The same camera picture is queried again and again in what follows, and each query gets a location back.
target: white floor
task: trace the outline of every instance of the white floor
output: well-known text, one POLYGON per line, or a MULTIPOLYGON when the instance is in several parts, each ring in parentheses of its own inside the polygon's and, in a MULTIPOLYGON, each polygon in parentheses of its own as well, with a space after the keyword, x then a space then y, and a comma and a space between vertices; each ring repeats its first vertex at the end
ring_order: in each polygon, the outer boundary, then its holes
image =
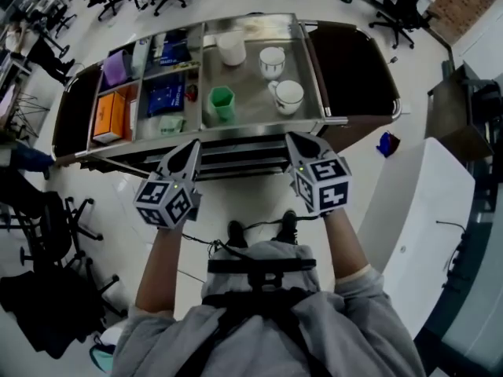
MULTIPOLYGON (((329 20, 357 24, 373 36, 384 57, 398 62, 390 65, 398 91, 409 114, 396 123, 379 129, 343 152, 354 175, 354 188, 347 208, 350 220, 358 230, 369 201, 372 198, 384 158, 376 151, 380 135, 390 130, 402 139, 400 149, 414 146, 422 140, 427 114, 427 91, 442 78, 441 62, 448 59, 447 51, 427 32, 412 34, 416 49, 408 44, 391 48, 391 33, 385 29, 370 29, 368 22, 374 19, 376 10, 361 0, 347 5, 340 0, 187 0, 188 6, 180 8, 177 2, 168 2, 159 17, 154 17, 153 7, 138 12, 134 3, 126 2, 118 15, 97 21, 100 6, 88 9, 83 0, 73 0, 70 11, 79 16, 70 30, 61 34, 58 42, 70 44, 65 59, 74 57, 87 66, 100 60, 106 53, 130 40, 150 35, 168 28, 184 26, 193 22, 241 15, 250 12, 295 13, 300 19, 329 20)), ((41 69, 36 69, 29 80, 27 92, 39 97, 41 103, 51 107, 43 122, 40 138, 35 147, 50 151, 54 122, 63 87, 41 69)), ((102 232, 103 242, 81 237, 82 249, 94 259, 97 273, 106 278, 116 273, 120 282, 110 291, 109 297, 124 305, 134 300, 143 272, 155 229, 145 225, 134 209, 132 201, 140 179, 128 174, 101 174, 97 171, 80 170, 79 165, 56 170, 50 181, 45 182, 40 174, 28 174, 35 186, 56 190, 61 196, 74 196, 77 203, 86 197, 96 200, 93 210, 86 214, 89 227, 102 232)), ((257 221, 272 221, 281 217, 288 208, 305 214, 303 203, 288 187, 288 175, 208 181, 200 183, 203 193, 200 216, 197 223, 187 222, 185 233, 203 240, 226 238, 226 225, 237 219, 248 225, 257 221)), ((266 240, 276 229, 257 228, 250 231, 249 242, 266 240)), ((26 272, 29 267, 19 265, 19 247, 22 236, 16 233, 0 235, 0 276, 12 276, 26 272)), ((321 284, 333 285, 331 261, 326 234, 321 221, 299 224, 299 242, 309 244, 318 260, 321 284)), ((182 242, 179 269, 196 278, 206 278, 207 247, 190 241, 182 242)), ((200 303, 201 282, 178 274, 178 289, 175 316, 181 318, 187 310, 200 303)), ((86 359, 87 346, 73 343, 60 361, 53 361, 45 353, 35 354, 17 328, 15 321, 0 310, 0 323, 6 325, 9 334, 2 334, 0 348, 0 374, 53 375, 55 370, 66 375, 93 375, 97 372, 86 359), (32 362, 20 361, 28 357, 32 362)))

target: green cup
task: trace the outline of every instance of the green cup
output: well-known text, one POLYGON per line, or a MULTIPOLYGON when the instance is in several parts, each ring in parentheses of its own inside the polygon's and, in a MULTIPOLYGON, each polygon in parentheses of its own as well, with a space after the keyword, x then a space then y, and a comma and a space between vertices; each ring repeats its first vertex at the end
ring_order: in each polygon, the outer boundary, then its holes
POLYGON ((234 119, 235 97, 228 86, 216 86, 208 95, 208 106, 224 122, 234 119))

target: white cup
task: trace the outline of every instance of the white cup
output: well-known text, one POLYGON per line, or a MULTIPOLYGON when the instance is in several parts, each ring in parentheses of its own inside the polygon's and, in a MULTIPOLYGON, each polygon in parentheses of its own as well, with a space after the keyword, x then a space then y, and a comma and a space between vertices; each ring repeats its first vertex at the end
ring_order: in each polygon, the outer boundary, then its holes
POLYGON ((217 47, 222 61, 228 66, 237 66, 246 59, 243 33, 240 31, 217 37, 217 47))
POLYGON ((269 91, 273 94, 277 110, 282 115, 293 115, 304 99, 304 89, 295 81, 271 81, 269 91))
POLYGON ((260 52, 260 72, 265 79, 278 78, 285 69, 285 50, 282 47, 266 47, 260 52))

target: shoe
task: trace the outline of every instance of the shoe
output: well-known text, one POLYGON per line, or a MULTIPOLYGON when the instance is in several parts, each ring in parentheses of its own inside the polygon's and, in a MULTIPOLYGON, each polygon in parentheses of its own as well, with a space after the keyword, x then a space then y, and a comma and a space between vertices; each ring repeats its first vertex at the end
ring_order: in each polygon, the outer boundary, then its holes
POLYGON ((227 236, 229 237, 229 244, 232 247, 246 248, 248 244, 244 239, 243 225, 238 221, 231 221, 227 226, 227 236))
POLYGON ((67 75, 68 72, 70 71, 70 68, 73 67, 73 64, 75 64, 75 59, 71 59, 70 61, 66 62, 66 63, 63 63, 64 65, 64 71, 63 71, 63 74, 64 75, 67 75))
POLYGON ((293 210, 287 210, 281 219, 281 230, 277 234, 278 241, 297 244, 297 214, 293 210))

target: orange box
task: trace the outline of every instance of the orange box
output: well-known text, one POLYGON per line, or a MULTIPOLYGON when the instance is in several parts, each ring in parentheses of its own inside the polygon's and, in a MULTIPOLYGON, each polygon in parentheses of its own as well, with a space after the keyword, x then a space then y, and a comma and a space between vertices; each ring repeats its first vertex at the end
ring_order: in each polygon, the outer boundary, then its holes
POLYGON ((93 140, 107 144, 123 137, 125 106, 125 98, 117 92, 98 100, 93 140))

